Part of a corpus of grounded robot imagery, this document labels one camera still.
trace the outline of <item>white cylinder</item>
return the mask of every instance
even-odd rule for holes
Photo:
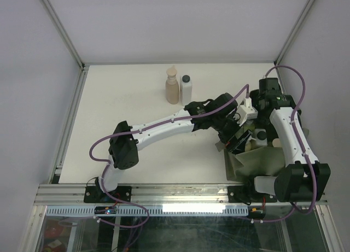
[[[188,75],[184,75],[180,82],[180,100],[183,106],[186,106],[192,99],[192,81]]]

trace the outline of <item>beige bottle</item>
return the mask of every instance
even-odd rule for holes
[[[179,83],[176,80],[177,70],[173,65],[166,71],[168,79],[165,83],[165,95],[168,102],[177,104],[179,102]]]

